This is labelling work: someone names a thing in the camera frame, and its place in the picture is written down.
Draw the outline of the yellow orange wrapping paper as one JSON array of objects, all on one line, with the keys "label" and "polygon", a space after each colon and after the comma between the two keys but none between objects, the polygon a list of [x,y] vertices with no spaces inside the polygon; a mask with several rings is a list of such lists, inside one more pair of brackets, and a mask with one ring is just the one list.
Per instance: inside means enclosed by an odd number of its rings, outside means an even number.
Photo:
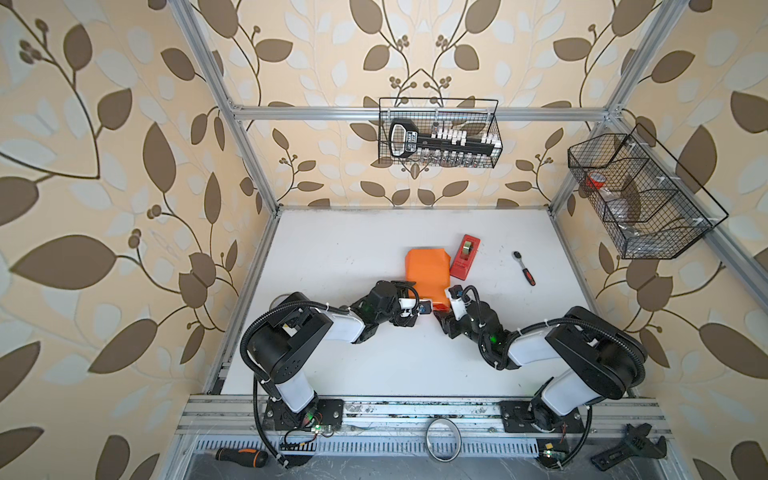
[{"label": "yellow orange wrapping paper", "polygon": [[450,309],[450,300],[446,296],[450,287],[450,261],[442,248],[412,249],[405,258],[406,280],[413,282],[420,298],[430,300],[438,311]]}]

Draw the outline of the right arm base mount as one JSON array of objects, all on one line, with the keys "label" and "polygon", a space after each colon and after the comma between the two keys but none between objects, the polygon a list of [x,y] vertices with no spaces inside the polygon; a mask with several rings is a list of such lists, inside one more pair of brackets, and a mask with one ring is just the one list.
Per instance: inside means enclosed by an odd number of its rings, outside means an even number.
[{"label": "right arm base mount", "polygon": [[584,433],[583,417],[577,409],[565,416],[557,415],[544,404],[506,400],[499,403],[500,417],[506,433]]}]

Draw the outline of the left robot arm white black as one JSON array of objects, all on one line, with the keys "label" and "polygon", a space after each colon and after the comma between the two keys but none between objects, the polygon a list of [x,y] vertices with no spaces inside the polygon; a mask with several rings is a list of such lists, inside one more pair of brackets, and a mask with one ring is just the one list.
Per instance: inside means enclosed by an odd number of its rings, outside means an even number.
[{"label": "left robot arm white black", "polygon": [[380,280],[367,295],[341,307],[294,292],[245,329],[239,354],[255,384],[301,422],[317,402],[302,369],[322,341],[364,343],[385,323],[413,327],[432,307],[408,281]]}]

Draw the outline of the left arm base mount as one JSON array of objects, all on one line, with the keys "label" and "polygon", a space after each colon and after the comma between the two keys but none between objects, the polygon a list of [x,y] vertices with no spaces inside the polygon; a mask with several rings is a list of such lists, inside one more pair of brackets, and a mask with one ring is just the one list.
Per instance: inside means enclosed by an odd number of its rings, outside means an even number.
[{"label": "left arm base mount", "polygon": [[299,412],[293,412],[283,401],[269,400],[264,417],[267,429],[289,431],[313,430],[323,433],[337,431],[343,422],[344,401],[341,399],[313,399]]}]

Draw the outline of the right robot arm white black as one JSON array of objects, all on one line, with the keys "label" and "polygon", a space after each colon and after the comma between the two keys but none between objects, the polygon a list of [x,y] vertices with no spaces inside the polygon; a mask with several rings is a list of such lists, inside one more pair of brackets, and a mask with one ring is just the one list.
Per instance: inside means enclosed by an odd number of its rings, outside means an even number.
[{"label": "right robot arm white black", "polygon": [[646,377],[647,350],[629,334],[580,306],[564,316],[507,330],[473,286],[447,290],[450,305],[434,311],[443,333],[465,337],[497,371],[560,359],[566,370],[547,380],[529,403],[528,421],[550,430],[582,406],[618,400]]}]

